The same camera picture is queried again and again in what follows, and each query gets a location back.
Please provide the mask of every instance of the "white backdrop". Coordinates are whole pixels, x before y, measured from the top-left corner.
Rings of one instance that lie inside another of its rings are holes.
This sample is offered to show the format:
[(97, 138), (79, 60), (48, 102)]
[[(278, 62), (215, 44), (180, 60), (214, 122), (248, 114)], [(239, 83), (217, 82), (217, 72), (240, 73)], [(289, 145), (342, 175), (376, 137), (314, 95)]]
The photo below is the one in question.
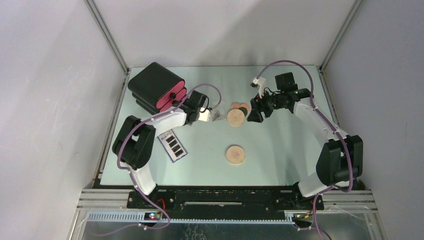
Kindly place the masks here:
[(320, 65), (354, 0), (98, 0), (129, 67)]
[(7, 0), (0, 80), (0, 239), (65, 239), (123, 72), (82, 0)]
[(424, 4), (366, 1), (327, 69), (388, 239), (423, 239)]

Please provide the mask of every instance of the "card with black rectangles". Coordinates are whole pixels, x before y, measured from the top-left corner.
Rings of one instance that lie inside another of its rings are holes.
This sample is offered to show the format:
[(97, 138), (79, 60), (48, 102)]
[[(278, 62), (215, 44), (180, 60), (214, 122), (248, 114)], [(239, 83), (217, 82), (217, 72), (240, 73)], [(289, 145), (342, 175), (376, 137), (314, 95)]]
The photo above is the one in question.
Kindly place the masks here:
[(166, 131), (157, 138), (173, 163), (187, 155), (186, 149), (181, 144), (174, 131)]

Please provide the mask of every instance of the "white tabletop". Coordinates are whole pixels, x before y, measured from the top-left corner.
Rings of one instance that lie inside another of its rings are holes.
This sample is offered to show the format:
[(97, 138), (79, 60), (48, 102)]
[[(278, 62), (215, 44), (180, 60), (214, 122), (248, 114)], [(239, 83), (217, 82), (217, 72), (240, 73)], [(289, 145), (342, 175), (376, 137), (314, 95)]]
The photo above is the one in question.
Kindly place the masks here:
[[(330, 109), (315, 66), (306, 66), (314, 82), (314, 96), (328, 115)], [(130, 79), (143, 68), (133, 67)], [(217, 86), (222, 93), (221, 109), (226, 116), (233, 102), (247, 103), (258, 91), (250, 86), (251, 80), (263, 66), (205, 66), (170, 67), (172, 72), (185, 79), (187, 91), (200, 83)], [(274, 76), (292, 72), (299, 88), (310, 89), (306, 73), (297, 66), (272, 66), (264, 74), (267, 86), (277, 90)], [(218, 101), (211, 87), (197, 89), (209, 96), (209, 106)], [(115, 141), (121, 126), (130, 115), (147, 118), (151, 115), (136, 104), (131, 91), (125, 91), (117, 124), (112, 137)], [(321, 153), (315, 137), (288, 109), (275, 110), (264, 122), (247, 122), (233, 127), (225, 119), (197, 121), (192, 126), (173, 129), (188, 155), (172, 163), (158, 139), (155, 140), (149, 161), (152, 176), (158, 185), (190, 186), (277, 186), (292, 185), (313, 172)], [(241, 146), (246, 158), (240, 165), (226, 159), (226, 150), (232, 145)], [(101, 185), (131, 185), (125, 170), (116, 165), (117, 156), (109, 149)]]

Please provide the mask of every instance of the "wooden disc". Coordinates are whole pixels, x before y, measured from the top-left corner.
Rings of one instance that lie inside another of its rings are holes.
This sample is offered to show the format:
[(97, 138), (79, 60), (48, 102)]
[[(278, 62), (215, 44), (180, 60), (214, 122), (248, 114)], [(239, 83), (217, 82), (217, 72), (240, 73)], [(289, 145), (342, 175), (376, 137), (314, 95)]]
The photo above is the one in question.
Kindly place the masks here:
[(238, 127), (245, 122), (245, 114), (240, 109), (233, 109), (228, 112), (226, 120), (233, 127)]
[(245, 160), (246, 153), (245, 150), (240, 146), (231, 146), (226, 151), (225, 157), (228, 162), (237, 165), (241, 164)]
[(233, 102), (231, 104), (231, 110), (233, 109), (239, 109), (240, 108), (241, 103), (240, 102)]
[(240, 108), (245, 108), (245, 109), (247, 109), (247, 112), (250, 112), (250, 111), (251, 111), (251, 107), (250, 107), (248, 104), (246, 104), (246, 103), (242, 103), (242, 104), (240, 105)]

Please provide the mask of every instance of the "white wall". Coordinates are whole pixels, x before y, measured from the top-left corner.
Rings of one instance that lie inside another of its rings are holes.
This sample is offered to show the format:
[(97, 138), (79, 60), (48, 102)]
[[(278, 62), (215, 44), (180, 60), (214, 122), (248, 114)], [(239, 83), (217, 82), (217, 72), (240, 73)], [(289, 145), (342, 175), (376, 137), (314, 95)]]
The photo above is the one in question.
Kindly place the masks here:
[(366, 1), (326, 69), (390, 239), (422, 239), (424, 4)]
[(126, 63), (319, 65), (355, 0), (99, 0)]
[(0, 239), (65, 239), (123, 79), (82, 0), (0, 3)]

